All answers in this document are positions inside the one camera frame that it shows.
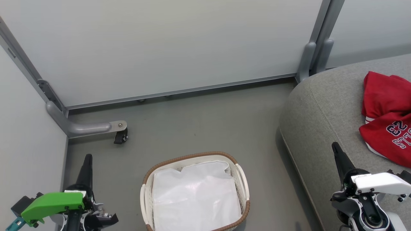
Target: red jersey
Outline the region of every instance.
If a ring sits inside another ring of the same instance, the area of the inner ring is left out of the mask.
[[[368,148],[411,168],[411,83],[391,75],[369,72],[364,78],[360,133]]]

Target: gray sofa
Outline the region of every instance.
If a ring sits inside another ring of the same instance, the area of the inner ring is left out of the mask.
[[[283,139],[327,231],[337,231],[342,225],[329,201],[340,189],[332,142],[340,143],[357,168],[371,173],[389,169],[394,173],[411,172],[370,152],[358,131],[365,121],[361,106],[363,79],[368,71],[394,74],[411,81],[411,55],[356,63],[313,75],[292,91],[280,119]],[[397,196],[386,196],[381,206],[397,213],[411,231],[410,198],[400,203]]]

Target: gray floor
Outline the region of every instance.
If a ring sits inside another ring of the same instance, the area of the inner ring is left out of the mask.
[[[224,151],[243,167],[250,187],[251,209],[237,230],[319,230],[277,131],[293,87],[283,81],[71,115],[84,123],[125,120],[129,140],[122,145],[113,144],[113,137],[71,141],[65,185],[75,182],[84,156],[93,154],[96,200],[120,220],[105,230],[144,231],[139,194],[149,168],[183,155]]]

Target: gray metal bar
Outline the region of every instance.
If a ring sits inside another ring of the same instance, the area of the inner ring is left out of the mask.
[[[71,122],[52,101],[46,103],[46,110],[69,138],[120,132],[127,128],[127,122],[124,120],[92,124],[78,124]]]
[[[30,59],[27,57],[26,53],[23,51],[22,47],[14,38],[13,34],[9,28],[4,23],[3,19],[0,17],[0,45],[9,54],[10,58],[24,74],[27,80],[31,83],[37,93],[42,97],[44,102],[49,100],[55,100],[59,105],[61,111],[66,112],[66,108],[63,103],[57,97],[50,84],[43,80],[31,63]]]
[[[319,72],[323,72],[326,70],[328,57],[330,57],[330,53],[331,53],[333,45],[334,45],[333,39],[327,39],[327,41],[324,42],[323,47],[321,48],[319,55],[318,55],[318,61],[316,65],[313,66],[313,69],[310,72],[311,75],[317,74]]]
[[[318,11],[317,19],[314,24],[314,28],[311,33],[310,42],[317,42],[318,35],[320,34],[321,27],[323,26],[324,18],[326,17],[328,6],[331,0],[323,0]]]
[[[302,57],[300,60],[300,65],[298,66],[298,71],[296,75],[297,83],[301,83],[304,79],[309,76],[309,65],[311,64],[312,56],[314,55],[316,44],[315,42],[309,42],[304,47]]]
[[[34,80],[41,79],[40,74],[31,63],[30,59],[27,57],[26,53],[23,51],[23,48],[17,42],[16,38],[13,36],[9,28],[4,23],[3,19],[0,17],[0,35],[6,41],[7,45],[10,47],[11,51],[15,54],[15,56],[20,60],[23,66],[27,69],[30,76]]]
[[[237,86],[237,85],[242,85],[242,84],[258,83],[258,82],[269,81],[273,79],[282,79],[282,78],[289,78],[289,77],[295,77],[295,76],[296,76],[296,73],[283,74],[283,75],[278,75],[278,76],[265,77],[265,78],[260,78],[260,79],[251,79],[251,80],[239,81],[239,82],[234,82],[234,83],[224,83],[224,84],[218,84],[218,85],[212,85],[212,86],[206,86],[206,87],[200,87],[200,88],[191,88],[191,89],[170,91],[170,92],[151,94],[151,95],[142,95],[142,96],[135,96],[135,97],[129,97],[129,98],[122,98],[122,99],[113,99],[113,100],[107,100],[107,101],[101,101],[101,102],[95,102],[95,103],[89,103],[89,104],[79,104],[79,105],[67,106],[66,109],[73,110],[73,109],[80,109],[80,108],[86,108],[86,107],[101,106],[101,105],[106,105],[106,104],[116,104],[116,103],[129,102],[129,101],[135,101],[135,100],[144,100],[144,99],[150,99],[150,98],[156,98],[156,97],[162,97],[162,96],[177,95],[177,94],[196,92],[196,91],[202,91],[202,90],[210,90],[210,89],[216,89],[216,88],[225,88],[225,87]]]
[[[323,62],[323,60],[320,60],[321,57],[319,57],[320,51],[323,48],[324,42],[330,38],[332,29],[334,28],[335,22],[337,21],[338,15],[341,11],[343,4],[344,0],[330,1],[323,25],[317,38],[317,47],[314,51],[314,58],[311,62],[311,69],[317,69],[314,66],[317,66],[319,62]]]
[[[14,53],[10,52],[9,45],[6,43],[6,41],[1,36],[0,36],[0,46],[2,46],[3,49],[9,54],[10,58],[13,60],[13,62],[16,64],[16,66],[20,69],[20,71],[23,73],[23,75],[26,77],[26,79],[30,82],[30,84],[34,87],[34,89],[37,91],[37,93],[41,96],[41,98],[44,100],[44,102],[47,102],[48,98],[43,93],[43,91],[40,89],[40,87],[37,85],[36,80],[30,75],[30,73],[24,67],[24,65],[20,62],[20,60],[18,58],[14,58]]]

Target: white fabric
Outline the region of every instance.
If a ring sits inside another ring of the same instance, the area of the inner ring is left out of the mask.
[[[366,117],[365,117],[365,124],[367,124],[367,123],[369,123],[369,122],[371,122],[371,121],[373,121],[373,120],[374,120],[373,118],[370,118],[370,117],[366,116]],[[374,150],[367,142],[365,142],[365,144],[367,145],[367,147],[368,147],[368,149],[369,149],[370,151],[372,151],[373,153],[375,153],[375,154],[377,154],[377,155],[379,155],[379,156],[382,156],[382,157],[386,158],[385,156],[381,155],[379,152],[377,152],[376,150]]]
[[[152,198],[156,231],[210,231],[241,217],[234,179],[224,161],[156,172]]]

